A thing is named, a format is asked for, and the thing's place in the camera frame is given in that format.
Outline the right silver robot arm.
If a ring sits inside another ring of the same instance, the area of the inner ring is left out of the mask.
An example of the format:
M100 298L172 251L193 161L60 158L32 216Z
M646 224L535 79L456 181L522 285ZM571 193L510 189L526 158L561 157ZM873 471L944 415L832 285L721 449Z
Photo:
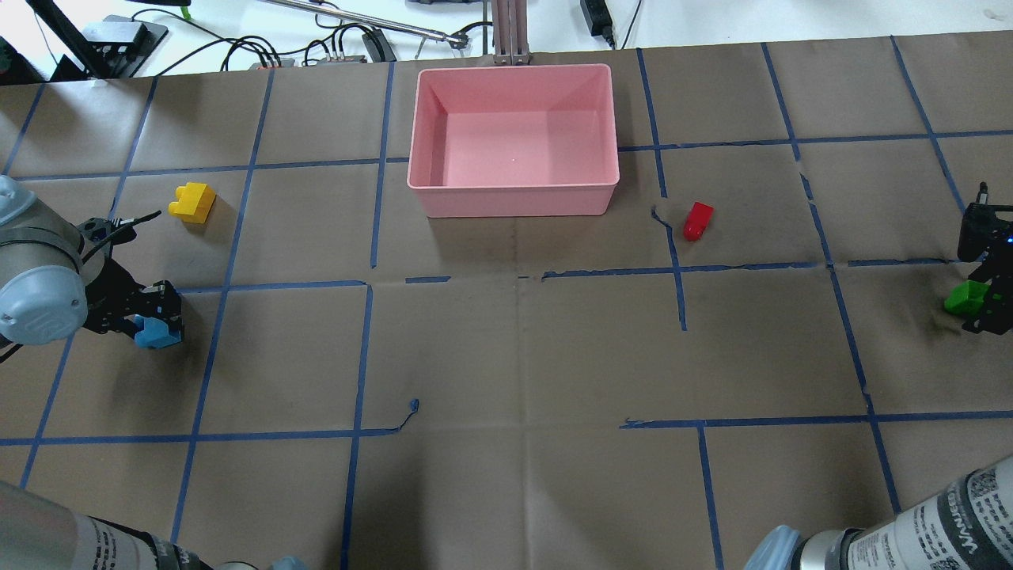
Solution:
M1011 338L942 308L969 268L950 246L833 261L863 419L724 430L746 567L1011 567Z

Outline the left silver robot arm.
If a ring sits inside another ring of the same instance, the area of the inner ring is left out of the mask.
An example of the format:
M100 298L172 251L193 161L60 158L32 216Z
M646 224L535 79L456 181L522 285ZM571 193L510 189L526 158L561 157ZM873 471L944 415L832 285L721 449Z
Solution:
M69 223L38 195L2 177L2 358L65 340L79 329L123 333L141 348L184 339L182 299L173 284L140 284L113 249L154 218ZM155 534L83 515L2 483L4 569L207 569L189 549Z

